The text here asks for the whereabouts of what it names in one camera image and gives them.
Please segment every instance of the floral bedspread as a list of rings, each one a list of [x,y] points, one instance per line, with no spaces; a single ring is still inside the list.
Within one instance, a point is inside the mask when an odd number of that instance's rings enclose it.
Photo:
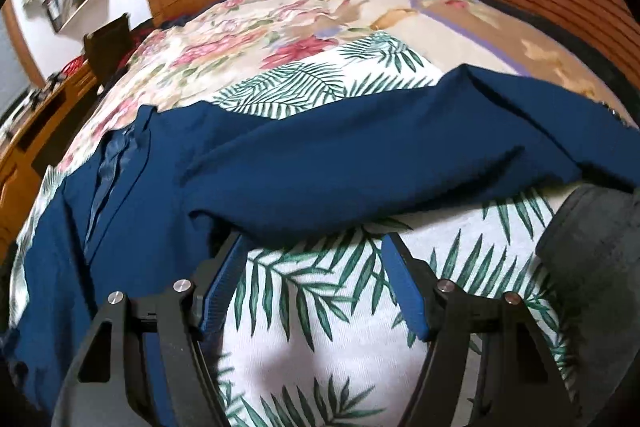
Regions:
[[[167,110],[207,100],[287,118],[347,96],[430,86],[464,62],[605,100],[631,122],[575,56],[477,0],[228,0],[184,27],[152,33],[45,177],[18,238],[13,323],[28,302],[22,260],[46,204],[100,137],[130,123],[140,105]],[[340,158],[325,160],[339,168]],[[389,217],[289,251],[253,251],[211,367],[232,424],[398,423],[427,347],[408,332],[380,262],[380,237],[390,230],[439,277],[471,293],[519,292],[568,377],[566,339],[534,248],[571,189]],[[474,339],[456,425],[468,419],[480,349]]]

